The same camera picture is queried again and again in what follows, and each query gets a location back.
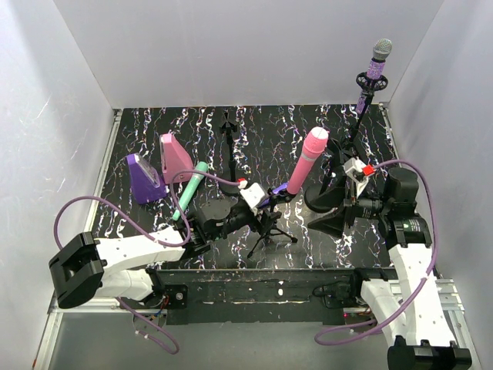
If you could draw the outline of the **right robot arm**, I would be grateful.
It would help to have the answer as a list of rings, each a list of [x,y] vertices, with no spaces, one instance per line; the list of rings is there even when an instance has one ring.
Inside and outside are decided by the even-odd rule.
[[[390,160],[383,193],[363,198],[375,167],[360,160],[344,164],[350,181],[335,217],[322,217],[310,226],[335,236],[351,227],[357,218],[377,220],[401,289],[398,300],[387,275],[378,269],[358,268],[352,276],[352,293],[374,316],[373,328],[358,335],[362,339],[377,331],[384,334],[389,369],[470,369],[471,352],[461,347],[444,316],[436,279],[438,234],[416,211],[420,187],[428,184],[409,162]]]

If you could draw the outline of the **tripod stand with shock mount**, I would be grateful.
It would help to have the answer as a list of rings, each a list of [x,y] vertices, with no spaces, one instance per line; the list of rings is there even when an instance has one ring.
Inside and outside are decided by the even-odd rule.
[[[381,70],[367,70],[366,72],[361,72],[357,75],[356,84],[361,87],[361,94],[355,108],[357,122],[350,127],[348,136],[345,136],[340,140],[330,139],[328,150],[333,157],[344,155],[354,156],[357,154],[354,141],[359,133],[362,120],[366,115],[369,106],[373,102],[374,94],[386,89],[388,80],[382,74]]]

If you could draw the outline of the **teal plastic microphone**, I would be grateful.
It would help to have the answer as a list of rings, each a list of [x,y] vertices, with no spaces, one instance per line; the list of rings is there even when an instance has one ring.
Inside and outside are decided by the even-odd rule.
[[[206,162],[200,161],[195,166],[194,170],[206,173],[208,171],[208,165]],[[179,198],[179,206],[183,211],[185,211],[188,207],[189,202],[191,201],[194,193],[196,192],[198,186],[204,178],[204,175],[198,173],[190,173],[190,175],[190,180],[186,185],[185,190],[182,192],[182,196]]]

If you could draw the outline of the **purple glitter microphone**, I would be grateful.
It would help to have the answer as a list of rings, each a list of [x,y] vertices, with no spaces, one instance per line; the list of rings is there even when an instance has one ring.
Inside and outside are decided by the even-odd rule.
[[[362,117],[367,106],[371,104],[374,93],[385,89],[388,84],[387,78],[383,75],[383,69],[391,51],[392,41],[379,39],[373,47],[373,56],[367,71],[357,75],[356,82],[361,87],[361,94],[355,110],[359,117]]]

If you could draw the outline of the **pink plastic microphone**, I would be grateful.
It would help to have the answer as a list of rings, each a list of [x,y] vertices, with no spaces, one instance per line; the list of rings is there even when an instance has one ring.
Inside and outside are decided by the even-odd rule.
[[[325,151],[329,133],[323,127],[314,127],[303,141],[301,155],[287,183],[287,192],[296,195],[315,161]]]

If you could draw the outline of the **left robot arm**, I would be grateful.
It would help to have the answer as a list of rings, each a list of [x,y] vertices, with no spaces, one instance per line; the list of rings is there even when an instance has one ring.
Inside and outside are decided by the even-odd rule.
[[[259,234],[265,230],[259,213],[243,200],[234,205],[211,201],[187,220],[191,231],[178,223],[151,234],[142,230],[133,237],[77,234],[49,262],[58,306],[76,308],[93,298],[146,301],[162,291],[146,266],[200,256],[214,241],[243,227]]]

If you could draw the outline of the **round base stand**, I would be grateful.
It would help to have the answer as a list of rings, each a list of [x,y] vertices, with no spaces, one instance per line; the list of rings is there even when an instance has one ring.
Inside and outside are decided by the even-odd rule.
[[[223,113],[223,124],[220,127],[220,133],[226,138],[226,144],[228,146],[228,161],[227,166],[224,168],[223,172],[220,174],[220,178],[228,180],[230,182],[237,182],[239,179],[247,179],[247,173],[241,168],[236,167],[236,160],[234,158],[233,150],[233,133],[236,133],[238,126],[231,122],[229,119],[229,112],[227,110]],[[219,182],[220,191],[229,197],[235,197],[239,194],[239,189],[237,186],[228,185],[226,183]]]
[[[319,214],[325,214],[342,204],[347,179],[344,163],[353,154],[348,139],[330,139],[327,149],[331,156],[324,165],[326,172],[321,184],[309,186],[304,193],[307,207]]]

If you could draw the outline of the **purple plastic microphone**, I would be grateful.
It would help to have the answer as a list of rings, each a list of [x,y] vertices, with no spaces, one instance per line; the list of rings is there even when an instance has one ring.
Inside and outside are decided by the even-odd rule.
[[[293,199],[293,194],[287,192],[287,185],[288,183],[282,183],[274,189],[269,188],[267,190],[268,197],[261,203],[259,208],[274,208],[278,204],[287,204],[291,202]]]

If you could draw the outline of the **tripod stand with clip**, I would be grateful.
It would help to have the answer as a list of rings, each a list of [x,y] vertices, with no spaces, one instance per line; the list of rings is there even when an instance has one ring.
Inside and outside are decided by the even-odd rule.
[[[296,242],[298,242],[298,239],[296,237],[288,234],[286,231],[281,230],[277,226],[277,221],[281,217],[281,212],[275,211],[274,208],[270,208],[270,207],[266,207],[263,209],[258,208],[258,210],[260,210],[260,222],[262,225],[262,233],[259,234],[260,235],[259,238],[257,239],[256,243],[254,244],[254,246],[252,247],[252,249],[248,253],[248,255],[247,255],[248,259],[251,259],[251,257],[253,256],[253,253],[256,250],[258,244],[262,240],[266,241],[267,239],[274,237],[274,236],[285,236],[285,237],[288,237],[290,239],[291,243],[295,244]]]

